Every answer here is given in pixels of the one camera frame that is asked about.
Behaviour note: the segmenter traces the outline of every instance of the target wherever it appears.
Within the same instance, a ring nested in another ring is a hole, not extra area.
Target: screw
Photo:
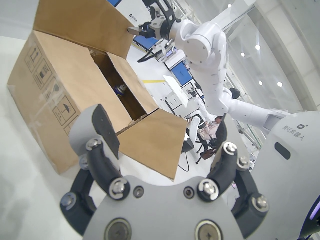
[[[80,168],[82,168],[83,170],[88,170],[89,169],[88,160],[87,160],[87,154],[86,153],[79,157],[79,165],[80,165]]]
[[[237,146],[234,144],[234,143],[231,143],[231,142],[225,142],[223,144],[223,150],[233,156],[235,154],[235,151],[237,150]]]
[[[203,191],[208,194],[208,195],[211,195],[213,193],[216,192],[216,189],[214,187],[213,184],[209,184],[208,182],[204,183],[203,185]]]
[[[248,161],[246,161],[246,158],[245,158],[245,157],[241,157],[241,158],[239,158],[239,164],[240,164],[241,166],[245,166],[245,165],[248,164]]]
[[[257,206],[259,208],[266,208],[268,206],[268,203],[267,203],[265,197],[261,196],[257,199]]]
[[[209,178],[205,178],[199,183],[198,190],[203,191],[208,195],[211,201],[215,200],[219,196],[217,184]]]
[[[183,190],[183,195],[187,198],[187,199],[192,199],[194,196],[195,192],[193,190],[193,188],[187,186],[184,188]]]
[[[117,181],[112,188],[112,191],[115,194],[122,193],[124,190],[125,185],[121,181]]]
[[[201,221],[195,228],[196,240],[221,240],[219,227],[210,220]]]
[[[130,240],[131,226],[129,222],[123,218],[112,220],[105,229],[105,240]]]
[[[269,210],[269,204],[267,202],[267,198],[263,195],[259,196],[258,198],[252,197],[251,203],[261,213],[265,213]]]
[[[139,199],[143,196],[143,194],[144,194],[144,189],[142,186],[137,186],[134,188],[133,195],[135,198]]]
[[[85,148],[88,151],[91,151],[93,148],[97,147],[100,144],[101,144],[101,140],[100,139],[92,138],[86,143]]]
[[[72,202],[73,198],[70,195],[67,195],[61,199],[61,204],[63,206],[69,206],[70,204],[72,204]]]
[[[77,196],[73,192],[68,192],[61,198],[60,203],[65,207],[65,210],[71,209],[77,201]]]
[[[124,197],[125,184],[128,183],[123,177],[117,177],[109,185],[109,196],[112,199],[120,200]]]
[[[229,152],[235,152],[235,147],[233,146],[233,145],[231,145],[231,144],[228,144],[227,146],[226,146],[226,149],[229,151]]]

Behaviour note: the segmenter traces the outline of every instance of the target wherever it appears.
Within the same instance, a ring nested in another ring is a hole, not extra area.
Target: white robot
[[[320,225],[320,221],[316,221],[320,219],[320,189],[316,172],[320,159],[316,138],[320,113],[289,114],[233,99],[231,91],[223,86],[227,70],[227,42],[221,28],[213,21],[198,26],[187,19],[170,20],[170,10],[163,14],[168,15],[168,20],[157,20],[156,17],[149,27],[155,38],[172,39],[175,46],[184,51],[190,72],[202,88],[207,111],[214,115],[228,113],[233,119],[256,126],[268,134],[251,174],[261,193],[268,198],[270,210],[263,224],[249,239],[293,240],[303,236],[300,232],[304,231],[306,223],[313,220],[315,225]],[[157,36],[158,26],[161,30],[163,26],[167,27],[167,36],[163,33]],[[281,154],[284,151],[290,155],[289,159]],[[315,227],[315,230],[320,231],[320,227]]]
[[[128,31],[174,41],[190,60],[207,111],[223,115],[214,167],[205,179],[167,187],[122,177],[119,142],[102,106],[94,105],[81,113],[69,135],[82,168],[60,203],[70,225],[90,240],[295,240],[319,231],[320,113],[289,114],[232,99],[223,87],[227,43],[221,28],[176,19],[167,0],[143,2],[152,21]],[[251,173],[233,142],[239,133],[228,123],[231,117],[268,134]],[[98,209],[88,195],[93,180],[107,193]],[[230,211],[221,195],[232,181],[240,197]]]

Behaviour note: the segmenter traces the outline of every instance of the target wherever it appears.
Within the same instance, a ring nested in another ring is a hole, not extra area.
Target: cardboard box
[[[125,60],[133,38],[129,26],[106,0],[39,1],[8,89],[58,173],[78,163],[68,139],[73,123],[101,103],[119,151],[175,177],[186,122],[158,108]],[[128,89],[119,99],[112,87],[122,83]]]

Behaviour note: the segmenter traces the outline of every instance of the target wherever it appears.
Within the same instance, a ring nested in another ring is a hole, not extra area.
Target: cable
[[[152,48],[150,48],[150,49],[147,51],[147,53],[146,53],[141,59],[139,59],[137,62],[138,62],[138,63],[145,62],[145,61],[147,61],[147,60],[149,60],[149,59],[151,59],[151,58],[153,58],[153,57],[158,56],[158,55],[162,52],[162,50],[159,50],[159,51],[157,51],[156,53],[151,54],[150,56],[148,56],[148,55],[151,53],[151,51],[152,51]]]
[[[189,163],[188,163],[187,153],[186,153],[186,152],[184,152],[184,153],[185,153],[185,160],[186,160],[186,163],[187,163],[187,165],[188,165],[188,170],[183,169],[179,164],[178,164],[178,166],[179,166],[182,170],[184,170],[185,172],[188,172],[188,171],[189,171]]]

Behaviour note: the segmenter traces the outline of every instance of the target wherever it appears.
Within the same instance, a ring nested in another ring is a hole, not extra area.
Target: yellow floor line
[[[166,82],[165,80],[142,80],[143,83]]]

